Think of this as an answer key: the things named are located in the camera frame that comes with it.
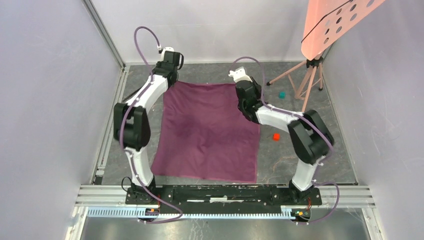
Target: metal bar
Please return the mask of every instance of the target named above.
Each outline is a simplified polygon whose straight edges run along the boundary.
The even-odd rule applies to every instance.
[[[115,46],[114,42],[112,41],[111,36],[106,30],[106,27],[103,24],[103,21],[100,18],[99,13],[97,12],[93,2],[91,0],[81,0],[81,1],[84,4],[85,8],[87,9],[88,13],[90,14],[91,19],[93,20],[98,31],[100,32],[101,37],[104,39],[110,51],[112,52],[116,62],[123,69],[125,67],[125,62],[122,59],[121,55],[119,54],[118,49]]]
[[[322,205],[313,208],[332,208],[336,202],[337,191],[334,186],[318,187],[321,194]],[[375,208],[374,199],[368,186],[339,186],[340,199],[337,208]],[[92,207],[134,207],[126,205],[126,192],[119,185],[82,185],[76,206]],[[157,205],[144,205],[155,208]],[[306,206],[284,206],[285,208],[302,208]]]
[[[92,183],[94,182],[96,176],[102,176],[104,174],[106,162],[108,160],[109,149],[111,147],[111,142],[113,138],[112,124],[113,124],[114,106],[117,102],[119,102],[122,99],[122,96],[124,94],[125,84],[127,83],[129,70],[130,70],[130,67],[124,68],[124,70],[120,74],[119,81],[116,86],[116,92],[113,97],[112,106],[110,108],[109,118],[107,120],[105,129],[104,129],[104,135],[101,141],[100,150],[98,151],[96,155],[97,164],[93,166],[93,170],[92,170],[92,178],[91,178]]]
[[[85,206],[76,206],[73,208],[72,224],[68,227],[65,240],[80,240],[83,233],[84,223],[86,222],[89,208]]]
[[[377,209],[365,208],[362,209],[362,213],[371,240],[385,240],[386,237],[383,234],[383,229],[380,224],[380,215]]]

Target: wooden tripod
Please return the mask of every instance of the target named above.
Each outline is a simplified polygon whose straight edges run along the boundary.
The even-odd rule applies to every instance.
[[[270,86],[275,81],[287,76],[288,79],[290,80],[291,85],[293,86],[293,89],[294,89],[294,98],[303,100],[302,112],[304,112],[305,109],[306,109],[306,105],[308,104],[309,95],[311,94],[311,88],[315,84],[319,83],[319,90],[320,91],[323,90],[323,81],[324,81],[323,80],[323,64],[322,64],[323,58],[321,57],[321,55],[322,54],[319,54],[312,61],[305,60],[305,61],[297,64],[296,66],[294,66],[290,70],[284,72],[283,74],[279,75],[278,77],[267,82],[266,85]],[[310,67],[307,69],[305,77],[303,78],[302,82],[300,83],[299,88],[296,88],[295,83],[293,82],[293,79],[290,76],[290,73],[293,72],[294,70],[302,67],[303,65],[306,65],[306,64],[308,64]],[[319,79],[318,79],[318,81],[316,81],[314,83],[314,77],[315,77],[315,73],[317,72],[317,68],[319,69]]]

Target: maroon towel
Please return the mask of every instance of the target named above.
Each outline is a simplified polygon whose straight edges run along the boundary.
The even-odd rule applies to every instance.
[[[153,174],[256,183],[259,125],[237,104],[234,83],[176,82],[163,95]]]

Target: black mounting plate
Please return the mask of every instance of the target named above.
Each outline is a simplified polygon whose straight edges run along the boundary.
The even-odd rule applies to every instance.
[[[137,194],[129,188],[125,203],[158,204],[145,192]],[[323,204],[320,190],[316,187],[295,202],[290,197],[290,189],[281,184],[157,185],[154,194],[177,206],[185,214],[280,214],[281,206],[307,206],[308,198],[312,206]],[[161,204],[160,213],[178,212]]]

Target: purple cable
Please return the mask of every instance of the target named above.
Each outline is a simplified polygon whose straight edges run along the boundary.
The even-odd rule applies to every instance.
[[[266,81],[265,81],[265,70],[264,70],[264,66],[262,66],[262,64],[258,61],[258,60],[256,60],[255,58],[253,58],[253,57],[251,57],[251,56],[242,56],[242,57],[239,57],[239,58],[237,58],[234,62],[232,62],[232,65],[231,65],[231,68],[230,69],[233,69],[233,67],[234,67],[234,64],[235,63],[237,63],[238,61],[240,61],[240,60],[242,60],[242,59],[250,59],[250,60],[252,60],[252,61],[255,61],[258,65],[259,65],[259,67],[260,67],[260,70],[262,71],[262,86],[265,86],[266,85]],[[261,92],[260,92],[260,100],[262,101],[262,104],[266,107],[266,108],[268,108],[268,109],[270,109],[271,111],[276,111],[276,112],[278,112],[278,113],[282,113],[282,114],[286,114],[286,115],[290,115],[290,116],[294,116],[294,117],[297,117],[297,118],[299,118],[299,119],[301,119],[302,121],[304,121],[306,124],[308,124],[323,140],[324,140],[324,142],[327,144],[327,146],[328,146],[328,148],[329,148],[329,151],[328,151],[328,153],[327,153],[327,155],[320,161],[320,162],[322,162],[322,161],[324,161],[324,160],[327,160],[332,154],[333,154],[333,151],[334,151],[334,148],[333,148],[333,145],[330,143],[330,141],[326,138],[326,136],[324,136],[324,134],[320,131],[320,130],[318,130],[318,128],[316,127],[316,126],[314,126],[309,120],[307,120],[306,118],[304,118],[302,115],[299,115],[299,114],[296,114],[296,113],[292,113],[292,112],[290,112],[290,111],[287,111],[287,110],[284,110],[284,109],[281,109],[281,108],[278,108],[278,107],[271,107],[271,106],[269,106],[266,102],[265,102],[265,98],[264,98],[264,88],[262,88],[262,90],[261,90]],[[316,219],[316,220],[313,220],[313,221],[311,221],[311,222],[309,222],[309,223],[316,223],[316,222],[320,222],[320,221],[322,221],[322,220],[324,220],[324,219],[326,219],[326,218],[328,218],[330,215],[332,215],[333,214],[333,212],[336,210],[336,207],[337,207],[337,205],[339,204],[339,199],[340,199],[340,189],[339,189],[339,186],[335,183],[335,182],[330,182],[330,181],[328,181],[328,182],[323,182],[323,183],[315,183],[315,182],[313,182],[312,183],[314,186],[316,186],[316,187],[319,187],[319,186],[323,186],[323,185],[328,185],[328,184],[332,184],[332,185],[334,185],[335,186],[335,188],[336,188],[336,190],[337,190],[337,199],[335,200],[335,204],[334,204],[334,207],[327,213],[327,215],[325,215],[325,216],[323,216],[323,217],[321,217],[321,218],[319,218],[319,219]]]
[[[157,42],[157,47],[159,48],[161,46],[161,44],[159,43],[158,37],[156,36],[156,34],[150,30],[148,27],[145,26],[139,26],[135,29],[134,31],[134,43],[135,43],[135,47],[137,48],[138,53],[140,54],[141,58],[143,59],[143,62],[146,64],[149,72],[150,72],[150,82],[149,83],[153,83],[154,82],[154,75],[153,75],[153,71],[152,68],[150,67],[150,65],[148,64],[145,56],[143,55],[142,51],[140,50],[139,44],[137,43],[137,32],[140,29],[145,29],[147,31],[149,31],[153,37],[156,39]],[[164,223],[169,223],[169,222],[173,222],[176,221],[178,219],[180,219],[183,216],[183,211],[181,209],[179,209],[178,207],[160,199],[159,197],[155,196],[153,193],[151,193],[147,187],[144,185],[143,181],[140,179],[139,174],[136,172],[136,166],[134,164],[134,159],[133,159],[133,155],[131,154],[131,152],[126,151],[124,148],[124,128],[125,128],[125,123],[126,120],[128,118],[128,115],[130,114],[131,109],[134,107],[134,105],[137,103],[138,99],[140,99],[140,97],[147,91],[147,89],[149,89],[151,84],[148,84],[143,90],[141,90],[141,92],[134,98],[134,101],[132,101],[131,105],[128,107],[128,109],[126,110],[125,114],[123,115],[123,120],[122,120],[122,124],[120,125],[120,132],[119,132],[119,145],[121,147],[121,149],[129,154],[129,160],[131,162],[131,167],[132,170],[134,171],[135,174],[135,178],[137,179],[137,181],[140,183],[141,187],[154,199],[156,199],[157,201],[159,201],[160,203],[163,203],[175,210],[177,210],[179,212],[179,215],[170,219],[165,219],[165,220],[161,220],[161,221],[145,221],[146,224],[164,224]]]

